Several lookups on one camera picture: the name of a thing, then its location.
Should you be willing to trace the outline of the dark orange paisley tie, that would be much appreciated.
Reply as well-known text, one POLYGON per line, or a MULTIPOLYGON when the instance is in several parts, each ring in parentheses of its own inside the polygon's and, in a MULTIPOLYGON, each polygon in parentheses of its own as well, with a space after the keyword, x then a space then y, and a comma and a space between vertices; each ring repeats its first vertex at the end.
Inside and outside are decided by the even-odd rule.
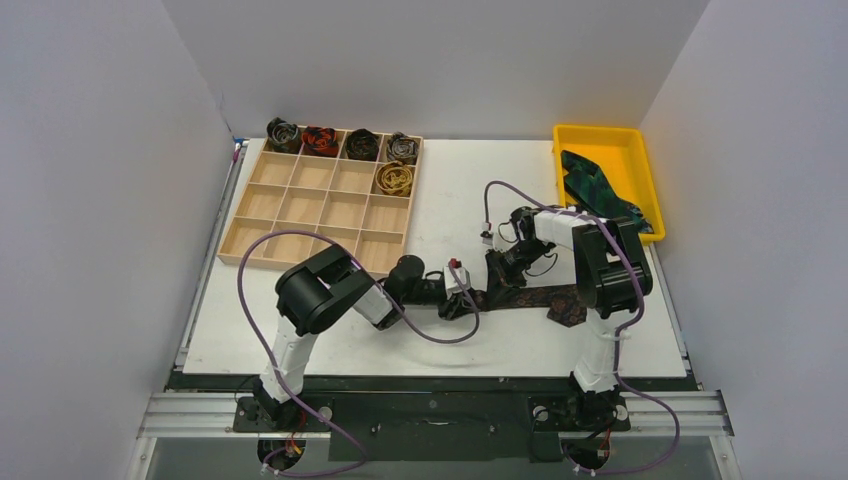
MULTIPOLYGON (((484 294, 475 290, 473 294, 484 294)), ((546 317, 562 326, 575 327, 587 320, 587 308, 578 296, 575 285, 525 287, 520 294, 521 307, 517 309, 544 308, 546 317)))

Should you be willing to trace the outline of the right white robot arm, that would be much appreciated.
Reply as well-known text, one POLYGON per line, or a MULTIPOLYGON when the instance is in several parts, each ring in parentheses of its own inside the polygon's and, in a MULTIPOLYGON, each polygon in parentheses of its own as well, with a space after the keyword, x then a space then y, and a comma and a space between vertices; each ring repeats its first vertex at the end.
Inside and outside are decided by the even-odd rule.
POLYGON ((556 247, 571 249, 576 289, 571 303, 585 309, 586 331, 564 413, 578 429, 608 426, 620 418, 624 331, 642 317, 653 287, 638 229, 627 218, 597 220, 568 209, 521 207, 511 220, 515 241, 493 239, 485 254, 487 304, 526 296, 526 270, 556 247))

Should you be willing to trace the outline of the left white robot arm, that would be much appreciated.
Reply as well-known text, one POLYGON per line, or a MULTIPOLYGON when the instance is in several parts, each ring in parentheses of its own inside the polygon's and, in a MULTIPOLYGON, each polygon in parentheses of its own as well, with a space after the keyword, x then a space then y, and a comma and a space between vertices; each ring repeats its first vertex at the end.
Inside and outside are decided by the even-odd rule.
POLYGON ((319 334, 353 310, 383 331, 402 319, 406 305, 435 306, 449 319, 478 314, 470 276, 460 261, 424 272, 414 255, 401 257, 388 276, 376 279, 340 246, 330 246, 284 273, 275 284, 278 327, 266 370, 252 387, 259 416, 272 429, 297 420, 295 395, 319 334))

